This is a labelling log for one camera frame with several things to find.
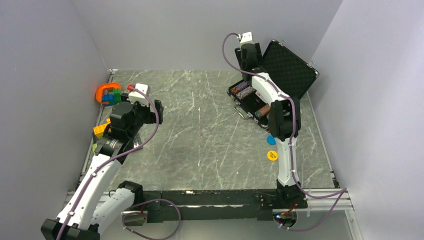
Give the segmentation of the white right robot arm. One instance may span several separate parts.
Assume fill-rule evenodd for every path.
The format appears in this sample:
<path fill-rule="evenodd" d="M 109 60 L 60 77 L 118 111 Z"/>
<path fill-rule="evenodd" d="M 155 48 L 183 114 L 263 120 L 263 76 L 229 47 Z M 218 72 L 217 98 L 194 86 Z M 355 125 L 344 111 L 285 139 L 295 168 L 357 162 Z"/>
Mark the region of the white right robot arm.
<path fill-rule="evenodd" d="M 261 94 L 269 105 L 268 131 L 274 137 L 278 153 L 276 203 L 288 208 L 302 195 L 296 167 L 296 137 L 299 133 L 295 101 L 274 83 L 259 65 L 256 43 L 240 45 L 240 68 L 247 85 Z"/>

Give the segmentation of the black poker chip case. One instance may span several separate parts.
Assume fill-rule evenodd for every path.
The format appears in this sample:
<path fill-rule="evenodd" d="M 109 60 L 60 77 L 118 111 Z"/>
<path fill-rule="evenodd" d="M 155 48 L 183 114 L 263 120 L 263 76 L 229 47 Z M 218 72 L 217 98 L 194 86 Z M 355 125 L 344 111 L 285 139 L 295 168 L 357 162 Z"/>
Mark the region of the black poker chip case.
<path fill-rule="evenodd" d="M 319 76 L 319 72 L 299 56 L 285 47 L 277 40 L 271 40 L 264 53 L 262 53 L 262 66 L 269 73 L 271 80 L 284 93 L 292 98 L 301 99 Z M 268 104 L 263 95 L 255 92 L 242 100 L 236 99 L 234 87 L 242 81 L 250 80 L 251 76 L 242 74 L 242 80 L 231 85 L 227 94 L 247 113 L 247 118 L 252 118 L 261 128 L 268 128 L 269 113 L 257 118 L 255 112 Z"/>

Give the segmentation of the purple poker chip stack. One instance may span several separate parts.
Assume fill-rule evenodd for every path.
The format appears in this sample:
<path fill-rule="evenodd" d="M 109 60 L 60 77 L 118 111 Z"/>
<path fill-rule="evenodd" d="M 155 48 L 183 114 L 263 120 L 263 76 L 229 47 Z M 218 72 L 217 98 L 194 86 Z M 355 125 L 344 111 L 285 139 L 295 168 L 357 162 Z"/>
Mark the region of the purple poker chip stack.
<path fill-rule="evenodd" d="M 236 85 L 234 88 L 233 88 L 233 91 L 237 94 L 237 93 L 239 93 L 239 92 L 241 92 L 241 91 L 243 91 L 245 88 L 247 88 L 249 85 L 247 84 L 247 82 L 245 82 L 245 81 L 242 81 L 241 83 L 239 83 L 238 85 Z"/>

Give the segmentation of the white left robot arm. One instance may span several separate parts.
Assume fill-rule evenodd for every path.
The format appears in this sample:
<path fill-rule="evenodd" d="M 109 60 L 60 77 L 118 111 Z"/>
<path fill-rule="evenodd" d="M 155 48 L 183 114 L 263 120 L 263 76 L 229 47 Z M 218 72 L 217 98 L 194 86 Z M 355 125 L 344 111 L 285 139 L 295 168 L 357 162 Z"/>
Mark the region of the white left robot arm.
<path fill-rule="evenodd" d="M 143 187 L 124 181 L 102 206 L 98 203 L 123 165 L 127 155 L 142 148 L 134 146 L 144 124 L 158 127 L 164 108 L 154 100 L 154 111 L 138 101 L 122 101 L 112 107 L 102 137 L 97 141 L 91 164 L 80 185 L 55 219 L 46 219 L 41 233 L 46 240 L 99 240 L 120 212 L 139 209 L 144 203 Z"/>

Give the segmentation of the red poker chip stack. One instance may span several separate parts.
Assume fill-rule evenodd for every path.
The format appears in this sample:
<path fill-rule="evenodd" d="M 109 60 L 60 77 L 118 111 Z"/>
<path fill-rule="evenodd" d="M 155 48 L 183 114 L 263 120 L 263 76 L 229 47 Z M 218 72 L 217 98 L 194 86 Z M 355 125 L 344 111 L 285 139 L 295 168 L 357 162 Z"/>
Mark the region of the red poker chip stack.
<path fill-rule="evenodd" d="M 270 109 L 271 109 L 270 106 L 268 104 L 266 104 L 257 111 L 260 111 L 263 114 L 263 117 L 264 117 L 270 112 Z"/>

